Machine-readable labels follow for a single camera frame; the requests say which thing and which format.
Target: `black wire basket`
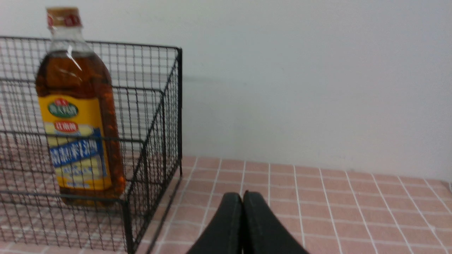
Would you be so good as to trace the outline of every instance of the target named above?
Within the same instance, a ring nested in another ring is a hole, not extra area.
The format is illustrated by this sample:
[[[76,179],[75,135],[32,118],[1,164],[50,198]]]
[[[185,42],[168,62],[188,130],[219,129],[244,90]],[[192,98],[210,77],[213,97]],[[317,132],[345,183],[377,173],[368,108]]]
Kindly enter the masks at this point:
[[[3,241],[135,253],[177,169],[182,175],[182,49],[89,44],[112,77],[119,138],[77,139],[119,142],[125,191],[119,198],[60,193],[34,84],[50,41],[0,37]],[[66,205],[69,198],[94,205]]]

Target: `green oval logo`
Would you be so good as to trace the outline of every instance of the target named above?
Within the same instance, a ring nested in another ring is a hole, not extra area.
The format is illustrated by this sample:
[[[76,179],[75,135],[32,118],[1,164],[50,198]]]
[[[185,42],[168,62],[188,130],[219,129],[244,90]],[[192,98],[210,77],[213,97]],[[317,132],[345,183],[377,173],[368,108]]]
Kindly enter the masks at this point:
[[[58,118],[73,118],[79,113],[79,109],[65,99],[56,99],[47,107],[50,114]]]

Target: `black object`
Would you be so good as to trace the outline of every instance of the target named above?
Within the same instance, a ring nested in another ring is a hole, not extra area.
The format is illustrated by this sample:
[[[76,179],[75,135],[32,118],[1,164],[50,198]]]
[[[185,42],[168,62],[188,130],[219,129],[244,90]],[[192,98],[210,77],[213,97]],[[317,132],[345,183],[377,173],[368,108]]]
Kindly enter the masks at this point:
[[[279,222],[264,198],[223,195],[214,217],[187,254],[309,254]]]
[[[309,254],[279,222],[258,192],[243,196],[243,250],[246,254]]]
[[[225,193],[214,217],[187,254],[241,254],[242,201]]]
[[[77,139],[120,142],[126,190],[118,199],[59,193],[34,88],[50,41],[0,37],[0,239],[132,254],[178,168],[182,175],[182,49],[88,43],[112,77],[119,139]]]

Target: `cooking oil bottle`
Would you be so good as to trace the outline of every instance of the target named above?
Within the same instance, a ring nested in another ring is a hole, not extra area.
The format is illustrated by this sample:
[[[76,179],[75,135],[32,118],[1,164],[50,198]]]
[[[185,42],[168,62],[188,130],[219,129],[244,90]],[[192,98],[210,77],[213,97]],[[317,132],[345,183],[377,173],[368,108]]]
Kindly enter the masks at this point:
[[[52,42],[38,70],[36,91],[60,192],[118,198],[125,178],[110,74],[82,38],[77,8],[47,8],[47,22]],[[110,204],[94,199],[66,196],[63,201]]]

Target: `white wall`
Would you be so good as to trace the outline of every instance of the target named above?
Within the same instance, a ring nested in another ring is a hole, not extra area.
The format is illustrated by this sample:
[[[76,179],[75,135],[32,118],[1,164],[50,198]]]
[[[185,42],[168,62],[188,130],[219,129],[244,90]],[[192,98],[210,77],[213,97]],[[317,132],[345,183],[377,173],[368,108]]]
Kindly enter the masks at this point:
[[[184,154],[452,180],[450,0],[0,0],[0,34],[184,49]]]

